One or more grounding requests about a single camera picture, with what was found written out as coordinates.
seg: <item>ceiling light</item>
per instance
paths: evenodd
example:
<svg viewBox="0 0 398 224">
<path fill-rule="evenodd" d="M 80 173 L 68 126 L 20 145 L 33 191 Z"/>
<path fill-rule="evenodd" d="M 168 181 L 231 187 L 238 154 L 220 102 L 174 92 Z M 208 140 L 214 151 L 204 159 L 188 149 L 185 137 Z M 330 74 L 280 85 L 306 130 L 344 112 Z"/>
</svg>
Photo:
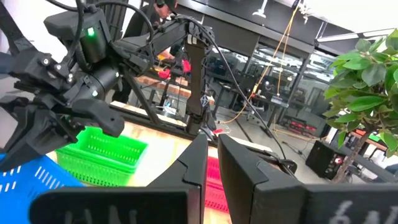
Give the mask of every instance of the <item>ceiling light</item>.
<svg viewBox="0 0 398 224">
<path fill-rule="evenodd" d="M 321 37 L 317 39 L 318 42 L 329 42 L 329 41 L 336 41 L 336 40 L 348 40 L 348 39 L 355 39 L 359 36 L 357 34 L 343 34 L 343 35 L 334 35 L 330 37 Z"/>
<path fill-rule="evenodd" d="M 365 32 L 363 35 L 365 37 L 374 37 L 374 36 L 381 36 L 381 35 L 389 35 L 394 31 L 394 29 L 386 29 L 386 30 L 377 30 L 377 31 L 371 31 L 371 32 Z"/>
</svg>

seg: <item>table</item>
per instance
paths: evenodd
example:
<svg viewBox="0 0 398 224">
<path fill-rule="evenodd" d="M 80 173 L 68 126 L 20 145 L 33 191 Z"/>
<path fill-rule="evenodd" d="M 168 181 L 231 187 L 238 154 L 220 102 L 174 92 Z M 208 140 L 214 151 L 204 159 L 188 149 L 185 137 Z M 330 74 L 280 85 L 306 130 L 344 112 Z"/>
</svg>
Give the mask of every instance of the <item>table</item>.
<svg viewBox="0 0 398 224">
<path fill-rule="evenodd" d="M 125 105 L 120 102 L 112 102 L 114 106 L 120 106 L 136 113 L 145 114 L 145 110 L 136 108 L 134 106 Z M 181 121 L 174 120 L 158 114 L 159 119 L 185 126 Z M 148 148 L 146 150 L 145 156 L 142 158 L 136 173 L 131 177 L 128 186 L 130 187 L 145 187 L 156 179 L 163 171 L 165 171 L 169 166 L 181 155 L 181 153 L 187 148 L 191 143 L 190 140 L 173 136 L 171 134 L 156 131 L 151 128 L 140 126 L 138 124 L 133 124 L 125 122 L 124 130 L 122 135 L 128 136 L 130 138 L 138 139 L 142 142 L 148 143 Z M 255 143 L 247 142 L 242 139 L 233 138 L 235 141 L 250 147 L 255 147 L 256 149 L 269 151 L 272 150 L 268 147 L 258 145 Z M 54 161 L 57 160 L 55 152 L 47 154 Z M 209 147 L 208 155 L 211 157 L 218 158 L 217 148 Z M 230 224 L 231 219 L 228 214 L 213 210 L 210 208 L 205 208 L 205 224 Z"/>
<path fill-rule="evenodd" d="M 358 139 L 360 139 L 362 137 L 362 135 L 356 133 L 355 131 L 350 132 L 350 135 L 352 135 L 352 136 L 354 136 L 354 137 L 356 137 Z M 387 147 L 386 146 L 383 146 L 382 144 L 379 144 L 379 143 L 377 143 L 377 142 L 375 142 L 375 141 L 373 141 L 373 140 L 371 140 L 369 138 L 366 140 L 366 143 L 371 144 L 373 146 L 376 146 L 376 148 L 373 150 L 373 152 L 369 156 L 369 159 L 372 158 L 372 156 L 374 155 L 374 153 L 377 150 L 380 150 L 380 151 L 383 151 L 383 152 L 387 151 Z"/>
<path fill-rule="evenodd" d="M 215 119 L 216 119 L 217 110 L 218 110 L 218 107 L 220 106 L 221 97 L 223 96 L 224 90 L 230 90 L 235 93 L 235 96 L 233 97 L 233 101 L 229 105 L 230 109 L 233 107 L 234 102 L 236 101 L 237 95 L 239 94 L 239 91 L 237 89 L 232 88 L 228 85 L 225 85 L 224 83 L 221 83 L 221 82 L 219 84 L 221 85 L 221 91 L 216 100 L 214 110 L 212 111 L 212 115 Z M 271 99 L 267 99 L 265 96 L 255 95 L 254 97 L 252 97 L 252 99 L 259 100 L 259 101 L 274 105 L 275 108 L 272 110 L 271 116 L 267 122 L 267 127 L 271 126 L 277 110 L 280 110 L 282 107 L 283 108 L 289 107 L 289 105 L 274 103 L 274 102 L 272 102 Z M 271 134 L 269 133 L 268 129 L 266 129 L 265 127 L 262 127 L 262 126 L 260 126 L 260 128 L 271 138 Z"/>
<path fill-rule="evenodd" d="M 153 86 L 155 88 L 159 88 L 164 90 L 166 87 L 166 80 L 165 81 L 160 81 L 157 80 L 155 78 L 151 78 L 145 75 L 142 75 L 140 77 L 136 77 L 137 82 L 145 84 L 145 85 L 150 85 Z M 188 81 L 186 81 L 184 78 L 182 77 L 177 77 L 175 79 L 176 83 L 181 83 L 181 86 L 186 86 L 185 88 L 179 87 L 177 85 L 172 85 L 169 84 L 169 87 L 167 89 L 168 92 L 176 94 L 176 95 L 180 95 L 180 96 L 184 96 L 184 97 L 190 97 L 191 96 L 191 90 L 187 89 L 188 88 Z M 214 104 L 214 98 L 212 96 L 207 96 L 207 98 L 209 99 L 209 103 L 211 105 Z"/>
</svg>

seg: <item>black box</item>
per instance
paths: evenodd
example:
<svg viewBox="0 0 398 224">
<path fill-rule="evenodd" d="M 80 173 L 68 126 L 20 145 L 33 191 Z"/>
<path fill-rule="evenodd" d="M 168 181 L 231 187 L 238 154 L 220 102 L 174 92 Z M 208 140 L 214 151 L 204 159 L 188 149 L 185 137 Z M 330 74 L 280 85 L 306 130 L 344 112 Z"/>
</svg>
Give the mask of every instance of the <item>black box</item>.
<svg viewBox="0 0 398 224">
<path fill-rule="evenodd" d="M 333 179 L 345 158 L 343 152 L 335 147 L 316 141 L 305 165 L 311 168 L 319 177 Z"/>
</svg>

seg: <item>ceiling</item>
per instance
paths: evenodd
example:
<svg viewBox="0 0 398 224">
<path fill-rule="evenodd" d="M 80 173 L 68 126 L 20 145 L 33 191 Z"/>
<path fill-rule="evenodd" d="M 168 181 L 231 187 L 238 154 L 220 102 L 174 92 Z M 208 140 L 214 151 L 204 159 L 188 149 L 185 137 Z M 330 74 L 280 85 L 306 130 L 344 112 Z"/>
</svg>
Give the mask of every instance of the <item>ceiling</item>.
<svg viewBox="0 0 398 224">
<path fill-rule="evenodd" d="M 294 0 L 275 0 L 289 7 Z M 308 13 L 353 32 L 398 28 L 397 0 L 304 0 Z"/>
</svg>

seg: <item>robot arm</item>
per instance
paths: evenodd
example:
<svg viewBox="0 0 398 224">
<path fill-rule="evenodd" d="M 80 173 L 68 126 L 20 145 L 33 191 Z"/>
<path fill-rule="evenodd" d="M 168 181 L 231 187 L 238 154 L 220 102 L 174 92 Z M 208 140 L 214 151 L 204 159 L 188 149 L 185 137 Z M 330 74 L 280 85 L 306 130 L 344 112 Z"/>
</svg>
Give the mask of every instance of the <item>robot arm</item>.
<svg viewBox="0 0 398 224">
<path fill-rule="evenodd" d="M 85 126 L 97 126 L 105 134 L 119 136 L 124 129 L 124 120 L 105 103 L 106 94 L 122 75 L 134 84 L 133 77 L 153 66 L 154 55 L 182 39 L 192 57 L 192 82 L 196 83 L 192 85 L 192 95 L 187 103 L 187 114 L 191 117 L 187 131 L 197 134 L 203 120 L 201 61 L 210 42 L 189 18 L 177 17 L 160 27 L 151 42 L 146 35 L 112 42 L 103 11 L 86 11 L 79 43 L 81 52 L 77 50 L 73 56 L 77 61 L 83 54 L 84 63 L 91 68 L 84 72 L 80 67 L 69 69 L 69 66 L 60 65 L 50 54 L 39 52 L 26 43 L 2 3 L 0 10 L 0 29 L 16 54 L 10 72 L 19 79 L 15 88 L 35 95 L 33 101 L 15 96 L 0 99 L 0 106 L 18 121 L 4 148 L 7 155 L 0 162 L 1 171 L 77 142 L 76 137 Z M 67 11 L 46 18 L 44 24 L 50 34 L 68 46 L 75 38 L 77 22 L 77 12 Z"/>
</svg>

